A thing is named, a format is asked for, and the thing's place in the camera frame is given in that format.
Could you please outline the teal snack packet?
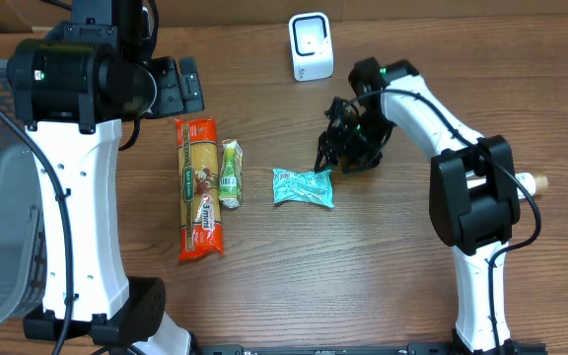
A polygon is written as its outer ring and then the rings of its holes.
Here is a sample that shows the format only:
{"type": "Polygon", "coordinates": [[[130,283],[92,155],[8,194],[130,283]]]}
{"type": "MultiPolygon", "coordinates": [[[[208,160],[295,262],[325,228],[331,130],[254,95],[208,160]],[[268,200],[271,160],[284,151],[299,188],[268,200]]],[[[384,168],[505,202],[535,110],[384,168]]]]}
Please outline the teal snack packet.
{"type": "Polygon", "coordinates": [[[319,173],[296,173],[274,169],[273,203],[297,201],[333,208],[331,173],[331,169],[319,173]]]}

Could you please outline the green snack bar wrapper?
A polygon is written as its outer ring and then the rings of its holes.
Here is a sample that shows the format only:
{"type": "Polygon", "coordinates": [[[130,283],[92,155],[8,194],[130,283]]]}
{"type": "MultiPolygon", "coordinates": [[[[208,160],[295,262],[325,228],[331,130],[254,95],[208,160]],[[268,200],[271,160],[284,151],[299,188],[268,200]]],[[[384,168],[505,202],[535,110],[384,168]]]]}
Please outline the green snack bar wrapper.
{"type": "Polygon", "coordinates": [[[219,174],[219,200],[227,208],[238,208],[243,200],[244,152],[236,139],[222,142],[223,163],[219,174]]]}

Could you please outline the orange spaghetti pack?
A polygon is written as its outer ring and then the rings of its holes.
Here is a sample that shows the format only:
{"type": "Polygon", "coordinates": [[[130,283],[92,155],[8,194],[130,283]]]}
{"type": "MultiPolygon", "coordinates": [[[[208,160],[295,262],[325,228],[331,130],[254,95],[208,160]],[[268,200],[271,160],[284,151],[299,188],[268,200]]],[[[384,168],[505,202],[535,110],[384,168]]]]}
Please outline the orange spaghetti pack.
{"type": "Polygon", "coordinates": [[[176,119],[180,260],[224,250],[219,164],[213,118],[176,119]]]}

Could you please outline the white shampoo tube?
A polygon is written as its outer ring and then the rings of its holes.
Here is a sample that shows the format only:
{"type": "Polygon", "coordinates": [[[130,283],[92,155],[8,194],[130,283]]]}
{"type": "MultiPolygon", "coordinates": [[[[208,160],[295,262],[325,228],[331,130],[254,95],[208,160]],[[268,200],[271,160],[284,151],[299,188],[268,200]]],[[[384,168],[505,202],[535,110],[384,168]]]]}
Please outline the white shampoo tube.
{"type": "MultiPolygon", "coordinates": [[[[517,181],[528,191],[531,196],[545,193],[548,189],[548,179],[545,175],[532,175],[531,173],[518,173],[517,181]]],[[[486,183],[486,178],[472,178],[467,181],[468,188],[474,188],[486,183]]]]}

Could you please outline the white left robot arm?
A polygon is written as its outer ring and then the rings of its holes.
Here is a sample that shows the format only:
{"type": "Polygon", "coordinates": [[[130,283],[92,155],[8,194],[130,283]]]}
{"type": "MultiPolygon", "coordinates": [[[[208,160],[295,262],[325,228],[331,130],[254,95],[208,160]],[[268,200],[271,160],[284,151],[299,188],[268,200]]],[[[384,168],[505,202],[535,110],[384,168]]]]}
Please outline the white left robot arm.
{"type": "Polygon", "coordinates": [[[152,1],[75,1],[71,17],[20,42],[7,63],[15,116],[35,157],[46,245],[41,303],[28,339],[61,349],[89,336],[106,352],[190,355],[194,336],[166,313],[158,277],[125,273],[116,168],[126,122],[202,111],[195,62],[154,54],[152,1]]]}

